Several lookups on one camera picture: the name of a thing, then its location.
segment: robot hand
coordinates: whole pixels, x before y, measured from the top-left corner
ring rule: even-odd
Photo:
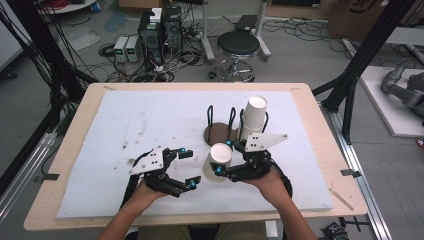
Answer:
[[[170,178],[166,174],[166,170],[177,156],[178,159],[189,158],[193,156],[193,151],[186,150],[185,148],[174,150],[166,148],[160,152],[159,148],[157,148],[139,156],[130,170],[131,176],[121,207],[134,193],[142,174],[144,174],[146,186],[174,197],[179,197],[183,192],[196,189],[197,184],[200,183],[200,176],[186,179],[183,183]]]
[[[244,164],[226,167],[223,164],[211,163],[212,170],[215,175],[227,177],[232,182],[258,179],[269,173],[271,167],[275,168],[281,177],[281,180],[286,187],[290,197],[293,195],[293,188],[288,177],[283,173],[277,163],[271,158],[271,153],[268,150],[246,152],[246,141],[234,144],[234,148],[243,155],[246,161]]]

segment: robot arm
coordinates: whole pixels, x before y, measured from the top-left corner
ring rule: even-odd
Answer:
[[[411,76],[406,89],[399,87],[397,82],[402,78],[405,68],[406,62],[389,72],[383,79],[381,90],[399,98],[403,104],[409,107],[419,107],[424,102],[424,93],[419,90],[424,87],[424,75],[421,73]]]

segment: white paper cup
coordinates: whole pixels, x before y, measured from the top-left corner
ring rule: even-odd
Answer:
[[[203,175],[212,182],[223,182],[225,181],[225,177],[219,177],[215,175],[215,172],[212,170],[211,163],[225,164],[226,167],[231,165],[231,157],[233,151],[231,148],[225,143],[216,143],[214,144],[208,156],[203,163],[202,170]]]
[[[248,128],[246,126],[243,126],[243,132],[241,133],[241,136],[240,136],[240,130],[241,130],[241,127],[239,127],[238,132],[237,132],[237,139],[239,141],[241,141],[243,139],[247,140],[250,133],[261,133],[262,132],[262,128],[251,129],[251,128]]]
[[[243,126],[250,129],[259,129],[264,126],[267,101],[262,96],[249,98],[243,112]]]

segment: black metal pole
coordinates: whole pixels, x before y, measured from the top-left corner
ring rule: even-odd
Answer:
[[[324,108],[333,112],[338,110],[340,104],[346,98],[342,134],[349,144],[356,84],[414,2],[414,0],[391,0],[346,70],[338,78],[312,90],[312,93],[316,96],[333,88],[328,98],[322,102]]]

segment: black stool seat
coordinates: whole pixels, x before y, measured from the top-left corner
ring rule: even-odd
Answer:
[[[218,37],[218,48],[234,55],[251,55],[259,50],[258,39],[248,32],[231,31]]]

